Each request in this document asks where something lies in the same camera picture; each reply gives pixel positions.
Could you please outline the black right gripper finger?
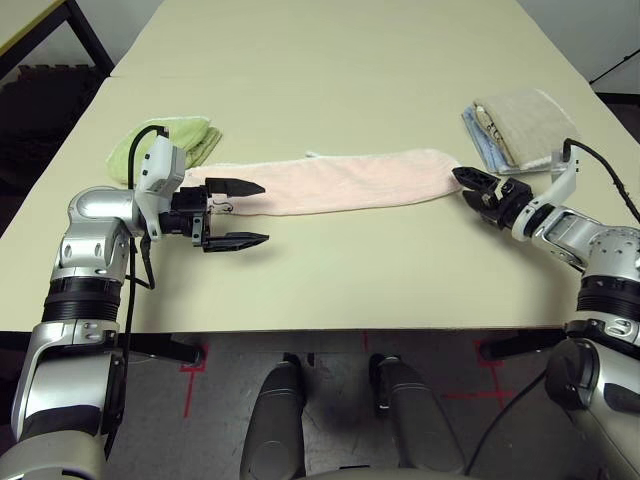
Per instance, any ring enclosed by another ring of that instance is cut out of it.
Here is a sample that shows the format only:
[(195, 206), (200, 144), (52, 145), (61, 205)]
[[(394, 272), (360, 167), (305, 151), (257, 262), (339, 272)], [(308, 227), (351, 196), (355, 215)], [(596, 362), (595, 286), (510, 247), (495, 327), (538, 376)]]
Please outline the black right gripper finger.
[(464, 190), (462, 192), (463, 199), (467, 206), (474, 212), (478, 213), (482, 218), (489, 219), (493, 212), (493, 196), (483, 194), (479, 191)]
[(494, 193), (500, 179), (474, 167), (456, 167), (452, 169), (456, 181), (466, 189), (481, 193)]

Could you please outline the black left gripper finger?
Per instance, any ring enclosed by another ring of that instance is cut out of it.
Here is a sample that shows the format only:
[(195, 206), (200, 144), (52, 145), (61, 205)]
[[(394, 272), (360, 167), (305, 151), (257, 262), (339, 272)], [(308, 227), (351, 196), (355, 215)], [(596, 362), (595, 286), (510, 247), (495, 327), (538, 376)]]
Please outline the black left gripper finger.
[(210, 237), (203, 242), (205, 253), (231, 252), (251, 248), (266, 242), (268, 235), (257, 233), (227, 233), (224, 236)]
[(248, 197), (265, 192), (264, 187), (254, 182), (236, 178), (206, 178), (205, 186), (210, 195), (227, 197)]

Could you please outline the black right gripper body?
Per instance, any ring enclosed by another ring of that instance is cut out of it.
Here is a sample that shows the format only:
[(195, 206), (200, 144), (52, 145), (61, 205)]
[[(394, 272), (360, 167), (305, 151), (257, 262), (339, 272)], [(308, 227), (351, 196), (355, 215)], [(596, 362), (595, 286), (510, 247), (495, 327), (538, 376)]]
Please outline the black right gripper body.
[(515, 178), (508, 178), (500, 187), (501, 197), (488, 207), (482, 218), (498, 228), (511, 230), (517, 217), (533, 199), (531, 187)]

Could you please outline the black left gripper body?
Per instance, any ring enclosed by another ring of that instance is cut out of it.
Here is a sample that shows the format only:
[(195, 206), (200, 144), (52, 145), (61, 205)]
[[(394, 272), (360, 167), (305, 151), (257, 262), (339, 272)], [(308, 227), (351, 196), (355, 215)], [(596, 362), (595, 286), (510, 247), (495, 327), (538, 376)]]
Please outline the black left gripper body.
[(170, 208), (162, 214), (162, 233), (189, 237), (203, 246), (210, 234), (209, 193), (205, 186), (181, 187), (172, 195)]

